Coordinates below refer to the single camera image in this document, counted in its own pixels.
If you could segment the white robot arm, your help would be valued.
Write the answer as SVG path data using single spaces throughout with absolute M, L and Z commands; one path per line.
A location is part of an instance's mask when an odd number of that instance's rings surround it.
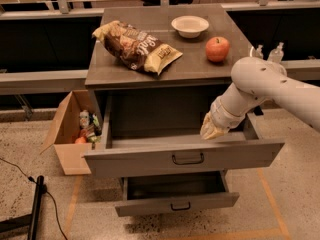
M 212 102 L 204 117 L 200 130 L 204 140 L 227 134 L 266 100 L 320 131 L 320 88 L 289 78 L 282 65 L 245 57 L 233 65 L 231 79 L 231 85 Z

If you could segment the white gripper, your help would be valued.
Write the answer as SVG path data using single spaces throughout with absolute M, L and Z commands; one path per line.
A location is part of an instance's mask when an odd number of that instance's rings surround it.
M 245 116 L 234 116 L 228 112 L 218 96 L 211 104 L 210 111 L 205 115 L 200 135 L 204 140 L 215 139 L 224 136 L 230 129 L 236 128 Z

